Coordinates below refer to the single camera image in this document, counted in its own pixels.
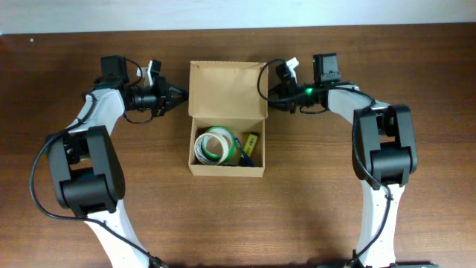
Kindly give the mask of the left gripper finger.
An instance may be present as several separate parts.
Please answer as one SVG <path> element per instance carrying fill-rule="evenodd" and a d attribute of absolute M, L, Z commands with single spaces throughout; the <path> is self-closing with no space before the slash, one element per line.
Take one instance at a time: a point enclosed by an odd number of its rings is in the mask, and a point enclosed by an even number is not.
<path fill-rule="evenodd" d="M 175 109 L 183 103 L 188 101 L 187 98 L 172 98 L 169 102 L 169 110 Z"/>
<path fill-rule="evenodd" d="M 168 85 L 168 92 L 173 98 L 187 98 L 188 91 L 181 89 L 173 84 Z"/>

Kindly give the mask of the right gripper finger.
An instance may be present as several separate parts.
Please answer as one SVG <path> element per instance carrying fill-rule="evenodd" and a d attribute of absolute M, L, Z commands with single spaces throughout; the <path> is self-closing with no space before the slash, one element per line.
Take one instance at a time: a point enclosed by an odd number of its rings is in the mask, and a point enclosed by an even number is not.
<path fill-rule="evenodd" d="M 286 96 L 286 84 L 280 83 L 268 90 L 268 96 Z"/>
<path fill-rule="evenodd" d="M 281 101 L 281 102 L 268 102 L 268 107 L 272 109 L 276 109 L 279 111 L 288 111 L 287 108 L 287 102 L 286 101 Z"/>

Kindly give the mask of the yellow highlighter marker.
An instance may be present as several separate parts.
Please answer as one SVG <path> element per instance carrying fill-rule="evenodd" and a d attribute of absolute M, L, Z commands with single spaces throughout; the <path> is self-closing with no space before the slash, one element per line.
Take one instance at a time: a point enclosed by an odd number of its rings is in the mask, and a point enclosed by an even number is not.
<path fill-rule="evenodd" d="M 250 133 L 246 143 L 244 145 L 244 151 L 246 154 L 251 157 L 252 153 L 254 152 L 254 148 L 256 147 L 256 144 L 259 140 L 259 135 L 257 133 Z"/>

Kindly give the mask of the brown cardboard box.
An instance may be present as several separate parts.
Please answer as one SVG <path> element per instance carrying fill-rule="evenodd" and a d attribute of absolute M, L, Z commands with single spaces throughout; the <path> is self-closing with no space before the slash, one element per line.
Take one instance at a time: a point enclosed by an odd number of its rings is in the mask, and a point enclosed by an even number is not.
<path fill-rule="evenodd" d="M 260 97 L 268 88 L 268 71 L 256 62 L 192 61 L 188 113 L 192 117 L 188 166 L 194 176 L 261 177 L 265 171 L 265 119 L 267 101 Z M 258 135 L 251 153 L 252 167 L 238 165 L 238 149 L 228 166 L 204 165 L 195 154 L 197 138 L 211 127 L 228 128 L 244 144 Z"/>

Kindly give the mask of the white masking tape roll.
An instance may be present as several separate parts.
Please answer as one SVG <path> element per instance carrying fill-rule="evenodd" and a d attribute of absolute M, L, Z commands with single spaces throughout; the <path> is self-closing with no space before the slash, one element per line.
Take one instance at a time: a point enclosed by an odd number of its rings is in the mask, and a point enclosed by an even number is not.
<path fill-rule="evenodd" d="M 234 138 L 230 134 L 203 133 L 195 140 L 195 157 L 204 165 L 222 165 L 231 157 L 233 145 Z"/>

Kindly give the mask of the green tape roll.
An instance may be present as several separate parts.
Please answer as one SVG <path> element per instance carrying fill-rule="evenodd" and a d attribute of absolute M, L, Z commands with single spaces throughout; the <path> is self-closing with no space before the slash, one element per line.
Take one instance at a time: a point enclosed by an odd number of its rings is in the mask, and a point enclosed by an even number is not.
<path fill-rule="evenodd" d="M 202 139 L 201 146 L 206 159 L 220 164 L 229 160 L 234 154 L 234 134 L 227 127 L 223 126 L 211 127 L 205 133 L 206 135 Z M 225 150 L 226 155 L 224 153 L 213 153 L 208 146 L 212 141 L 218 143 L 220 148 Z"/>

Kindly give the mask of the blue pen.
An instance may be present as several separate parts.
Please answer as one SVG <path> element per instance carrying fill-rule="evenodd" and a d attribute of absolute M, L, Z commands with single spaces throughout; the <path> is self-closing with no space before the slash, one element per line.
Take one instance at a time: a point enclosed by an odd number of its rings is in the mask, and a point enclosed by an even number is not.
<path fill-rule="evenodd" d="M 234 138 L 235 145 L 237 149 L 240 151 L 241 156 L 238 161 L 238 165 L 241 167 L 254 167 L 254 163 L 252 162 L 250 156 L 246 153 L 245 149 L 241 145 L 239 139 L 237 137 Z"/>

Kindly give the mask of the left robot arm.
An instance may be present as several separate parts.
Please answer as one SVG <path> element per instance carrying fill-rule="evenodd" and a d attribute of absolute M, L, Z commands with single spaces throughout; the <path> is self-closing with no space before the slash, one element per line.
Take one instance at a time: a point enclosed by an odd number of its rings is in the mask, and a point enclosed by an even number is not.
<path fill-rule="evenodd" d="M 101 58 L 101 75 L 87 91 L 80 113 L 50 135 L 40 153 L 47 156 L 57 202 L 72 212 L 66 220 L 89 226 L 112 266 L 165 267 L 141 245 L 127 216 L 125 178 L 111 134 L 126 112 L 159 117 L 184 103 L 188 93 L 167 82 L 159 60 L 138 67 L 138 78 L 131 81 L 129 62 L 122 56 Z"/>

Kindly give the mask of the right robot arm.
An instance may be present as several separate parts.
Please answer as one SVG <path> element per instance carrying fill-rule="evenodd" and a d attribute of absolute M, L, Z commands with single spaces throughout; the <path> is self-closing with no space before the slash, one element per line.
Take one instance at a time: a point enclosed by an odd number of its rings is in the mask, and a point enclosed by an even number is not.
<path fill-rule="evenodd" d="M 411 110 L 376 100 L 343 80 L 335 53 L 312 59 L 314 80 L 299 84 L 297 59 L 275 59 L 280 82 L 262 94 L 268 105 L 290 113 L 340 115 L 352 126 L 352 165 L 363 191 L 361 231 L 345 267 L 395 267 L 394 238 L 399 203 L 418 165 Z"/>

